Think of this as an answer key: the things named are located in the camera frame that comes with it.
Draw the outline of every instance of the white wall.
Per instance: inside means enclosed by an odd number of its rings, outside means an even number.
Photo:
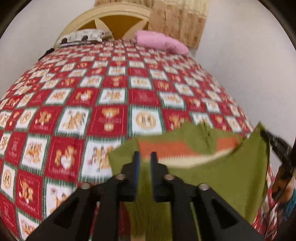
[[[94,0],[32,0],[0,39],[0,95],[50,49]],[[256,124],[291,144],[296,134],[296,51],[258,0],[211,0],[195,56]],[[272,158],[277,169],[278,162]]]
[[[196,60],[242,107],[286,139],[296,136],[296,51],[257,0],[212,0]],[[271,158],[274,170],[279,162]]]
[[[69,22],[93,5],[94,0],[32,0],[0,39],[0,96],[53,47]]]

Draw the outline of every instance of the cream headboard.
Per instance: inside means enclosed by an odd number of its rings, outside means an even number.
[[[100,5],[75,18],[59,38],[77,30],[97,28],[110,30],[115,39],[132,39],[137,30],[147,29],[150,13],[150,8],[133,3]]]

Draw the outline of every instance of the screw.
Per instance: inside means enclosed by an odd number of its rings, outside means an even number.
[[[116,175],[116,179],[118,179],[118,180],[124,180],[126,178],[126,176],[124,175],[124,174],[122,174],[122,173],[120,173],[120,174],[118,174],[118,175]]]
[[[172,181],[175,179],[175,176],[172,175],[172,174],[165,174],[164,178],[167,180],[167,181]]]
[[[81,184],[81,188],[84,190],[90,189],[91,184],[90,183],[82,183]]]
[[[208,190],[210,187],[207,185],[207,184],[205,184],[205,183],[201,183],[199,186],[199,189],[200,190],[203,190],[203,191],[206,191],[206,190]]]

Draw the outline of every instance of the beige curtain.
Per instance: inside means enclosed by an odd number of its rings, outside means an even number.
[[[96,0],[95,6],[110,2],[138,3],[152,8],[148,29],[198,48],[209,0]]]

